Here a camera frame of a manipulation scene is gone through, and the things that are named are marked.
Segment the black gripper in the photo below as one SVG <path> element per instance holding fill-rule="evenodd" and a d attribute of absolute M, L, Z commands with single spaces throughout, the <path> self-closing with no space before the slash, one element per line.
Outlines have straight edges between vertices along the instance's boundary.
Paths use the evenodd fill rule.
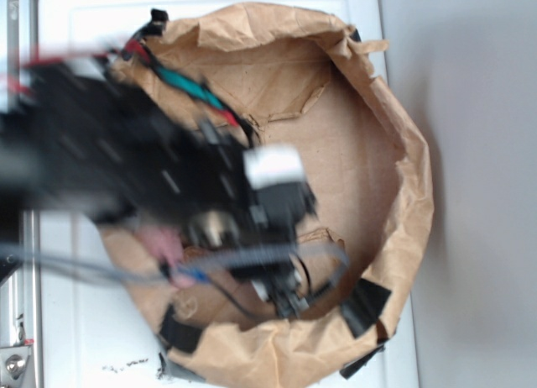
<path fill-rule="evenodd" d="M 299 314 L 306 304 L 291 257 L 297 225 L 315 214 L 316 199 L 298 151 L 286 144 L 206 145 L 187 153 L 184 172 L 195 209 L 185 233 L 213 253 L 201 268 L 252 282 L 279 317 Z"/>

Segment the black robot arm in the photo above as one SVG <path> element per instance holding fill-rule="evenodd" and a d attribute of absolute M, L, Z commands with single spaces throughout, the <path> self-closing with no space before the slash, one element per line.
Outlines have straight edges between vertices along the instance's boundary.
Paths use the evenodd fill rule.
<path fill-rule="evenodd" d="M 203 251 L 167 276 L 227 270 L 280 317 L 305 310 L 296 228 L 315 213 L 298 151 L 243 144 L 209 120 L 170 119 L 139 87 L 91 58 L 29 67 L 31 84 L 1 116 L 1 210 L 80 212 L 117 224 L 143 215 Z"/>

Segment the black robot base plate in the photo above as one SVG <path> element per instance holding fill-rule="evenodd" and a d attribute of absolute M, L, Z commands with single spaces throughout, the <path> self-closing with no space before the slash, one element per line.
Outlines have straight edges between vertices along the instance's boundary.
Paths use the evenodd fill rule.
<path fill-rule="evenodd" d="M 21 266 L 20 260 L 13 254 L 1 256 L 0 259 L 0 286 L 2 286 Z"/>

